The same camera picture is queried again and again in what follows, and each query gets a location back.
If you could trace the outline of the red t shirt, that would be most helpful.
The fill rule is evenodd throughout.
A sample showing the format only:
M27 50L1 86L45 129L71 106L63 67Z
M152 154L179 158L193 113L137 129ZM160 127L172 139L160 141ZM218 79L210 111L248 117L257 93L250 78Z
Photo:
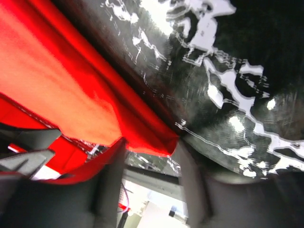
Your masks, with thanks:
M0 3L0 91L68 137L166 156L178 136L48 0Z

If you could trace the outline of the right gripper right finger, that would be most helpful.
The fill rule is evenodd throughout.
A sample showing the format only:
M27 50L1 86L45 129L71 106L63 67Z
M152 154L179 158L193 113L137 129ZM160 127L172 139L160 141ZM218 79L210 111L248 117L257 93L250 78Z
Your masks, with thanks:
M267 179L234 173L179 141L185 201L192 228L301 228L304 174L289 171Z

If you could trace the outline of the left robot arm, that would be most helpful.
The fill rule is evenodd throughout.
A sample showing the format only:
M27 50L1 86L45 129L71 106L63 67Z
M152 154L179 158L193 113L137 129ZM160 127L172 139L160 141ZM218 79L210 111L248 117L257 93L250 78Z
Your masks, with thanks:
M50 145L59 129L29 129L0 124L0 170L33 177L54 156Z

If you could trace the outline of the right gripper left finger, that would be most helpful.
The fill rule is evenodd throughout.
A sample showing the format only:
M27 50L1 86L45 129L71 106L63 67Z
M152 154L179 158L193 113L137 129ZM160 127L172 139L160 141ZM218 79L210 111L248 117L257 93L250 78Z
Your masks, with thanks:
M62 178L31 180L16 172L0 174L3 228L114 228L126 140Z

